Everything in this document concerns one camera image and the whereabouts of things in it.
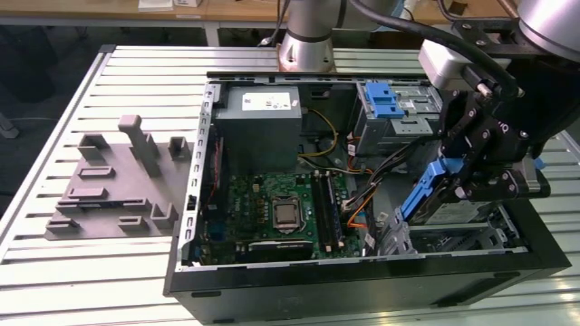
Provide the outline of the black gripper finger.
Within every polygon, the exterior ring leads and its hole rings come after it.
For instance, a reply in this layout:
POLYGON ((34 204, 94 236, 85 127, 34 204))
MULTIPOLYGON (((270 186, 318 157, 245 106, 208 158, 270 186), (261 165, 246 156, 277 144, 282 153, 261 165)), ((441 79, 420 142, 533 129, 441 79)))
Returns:
POLYGON ((476 172, 461 185, 465 199, 496 202, 518 198, 546 198, 550 185, 541 173, 540 159, 522 159, 502 169, 476 172))
POLYGON ((490 170, 490 148, 494 131, 473 92, 449 91, 440 112, 440 155, 462 161, 472 170, 490 170))

